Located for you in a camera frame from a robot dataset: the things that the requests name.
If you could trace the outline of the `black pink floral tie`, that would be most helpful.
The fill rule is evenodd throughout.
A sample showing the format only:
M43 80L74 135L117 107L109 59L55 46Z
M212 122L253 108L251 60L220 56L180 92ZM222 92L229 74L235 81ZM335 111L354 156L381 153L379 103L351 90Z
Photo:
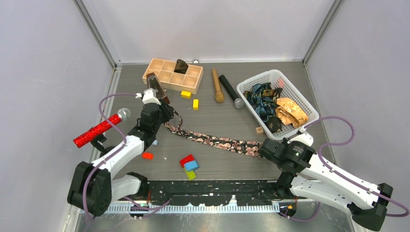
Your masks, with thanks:
M181 117L181 115L178 114L175 110L174 115L179 119L177 126L173 126L169 122L164 123L164 126L174 135L190 141L201 143L203 145L216 147L230 152L251 157L260 157L259 150L263 142L236 140L185 130L181 127L183 123L183 118Z

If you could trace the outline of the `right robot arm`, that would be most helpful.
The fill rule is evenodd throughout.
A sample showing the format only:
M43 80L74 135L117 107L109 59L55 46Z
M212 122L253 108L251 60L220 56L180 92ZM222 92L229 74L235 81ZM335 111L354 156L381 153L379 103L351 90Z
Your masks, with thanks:
M276 192L282 198L310 198L351 216L354 222L372 231L380 231L387 215L393 188L372 184L320 159L311 147L313 137L303 133L281 143L265 139L259 155L282 171Z

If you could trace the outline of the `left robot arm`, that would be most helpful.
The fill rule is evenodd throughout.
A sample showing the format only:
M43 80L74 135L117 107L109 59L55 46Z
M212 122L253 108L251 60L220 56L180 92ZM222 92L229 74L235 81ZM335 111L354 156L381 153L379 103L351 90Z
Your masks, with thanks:
M99 217L112 201L133 196L143 200L149 192L147 178L129 172L115 179L132 159L145 152L156 140L162 124L174 117L174 108L166 103L144 104L140 118L125 141L92 163L80 162L74 171L67 203Z

